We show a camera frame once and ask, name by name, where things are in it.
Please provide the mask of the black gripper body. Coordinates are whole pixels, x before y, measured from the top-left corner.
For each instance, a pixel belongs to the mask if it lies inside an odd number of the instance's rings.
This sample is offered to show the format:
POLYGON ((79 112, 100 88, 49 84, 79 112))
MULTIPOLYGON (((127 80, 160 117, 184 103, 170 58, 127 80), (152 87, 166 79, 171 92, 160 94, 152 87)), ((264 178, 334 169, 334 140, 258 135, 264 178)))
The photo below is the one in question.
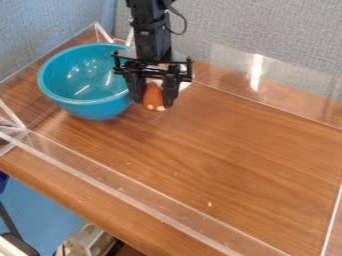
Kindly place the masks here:
POLYGON ((128 83, 142 83, 147 78, 167 83, 192 81, 192 60, 172 50, 170 21, 131 22, 135 48, 115 50, 113 71, 128 83))

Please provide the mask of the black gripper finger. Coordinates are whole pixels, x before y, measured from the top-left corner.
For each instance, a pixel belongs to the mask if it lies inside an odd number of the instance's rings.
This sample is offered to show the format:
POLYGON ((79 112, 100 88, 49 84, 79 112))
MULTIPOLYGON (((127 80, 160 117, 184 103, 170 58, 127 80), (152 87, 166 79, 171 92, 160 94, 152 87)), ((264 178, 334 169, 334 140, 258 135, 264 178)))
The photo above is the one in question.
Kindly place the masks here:
POLYGON ((131 98, 136 103, 140 103, 146 91, 146 77, 143 68, 138 62, 128 61, 124 64, 124 78, 131 98))
POLYGON ((167 69, 167 73, 163 78, 163 103, 164 107, 170 108, 178 97, 179 92, 179 78, 180 66, 178 64, 171 64, 167 69))

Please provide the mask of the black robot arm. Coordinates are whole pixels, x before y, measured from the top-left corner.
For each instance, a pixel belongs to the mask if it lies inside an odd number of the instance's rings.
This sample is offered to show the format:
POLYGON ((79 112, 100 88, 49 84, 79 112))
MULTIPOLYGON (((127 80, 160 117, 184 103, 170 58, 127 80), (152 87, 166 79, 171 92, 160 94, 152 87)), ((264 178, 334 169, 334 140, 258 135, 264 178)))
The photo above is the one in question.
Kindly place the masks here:
POLYGON ((180 83, 192 81, 192 59, 171 46, 171 35, 182 35, 187 30, 183 28, 176 33, 171 29, 171 13, 186 21, 183 14, 172 7, 174 2, 175 0, 126 0, 131 9, 135 50, 112 52, 113 72, 124 77, 132 100, 136 103, 143 101, 147 79, 160 79, 166 108, 174 105, 180 83))

